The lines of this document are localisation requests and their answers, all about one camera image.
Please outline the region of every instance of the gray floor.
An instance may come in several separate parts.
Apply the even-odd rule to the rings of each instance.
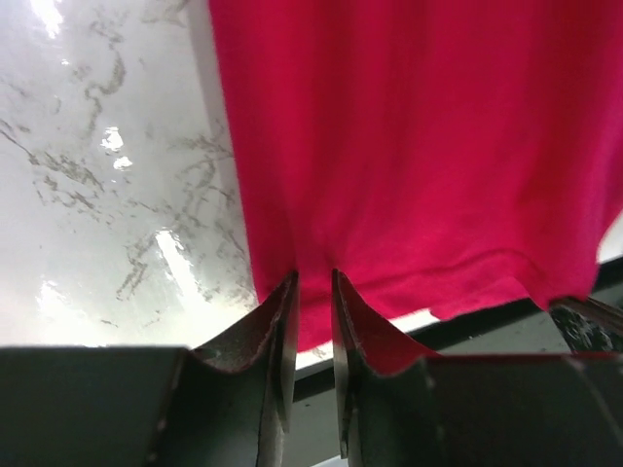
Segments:
[[[620,305],[623,287],[595,296]],[[568,352],[549,314],[540,313],[443,350],[447,354]],[[335,392],[310,397],[294,405],[292,432],[288,435],[284,467],[310,467],[339,453]]]

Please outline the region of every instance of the marble surface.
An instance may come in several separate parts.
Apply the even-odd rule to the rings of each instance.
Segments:
[[[0,8],[0,344],[193,346],[244,316],[256,301],[205,2]],[[600,258],[621,254],[623,221]]]

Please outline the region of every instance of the white marble countertop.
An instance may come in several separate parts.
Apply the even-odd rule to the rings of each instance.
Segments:
[[[194,346],[240,319],[256,303],[205,2],[0,7],[0,344]],[[601,259],[620,254],[623,222]]]

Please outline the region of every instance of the red cloth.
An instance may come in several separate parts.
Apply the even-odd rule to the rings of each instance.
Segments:
[[[623,205],[620,0],[209,0],[255,286],[395,317],[585,297]]]

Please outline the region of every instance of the red towel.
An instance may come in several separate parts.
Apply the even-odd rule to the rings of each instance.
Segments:
[[[255,286],[387,317],[585,297],[623,206],[620,0],[209,0]]]

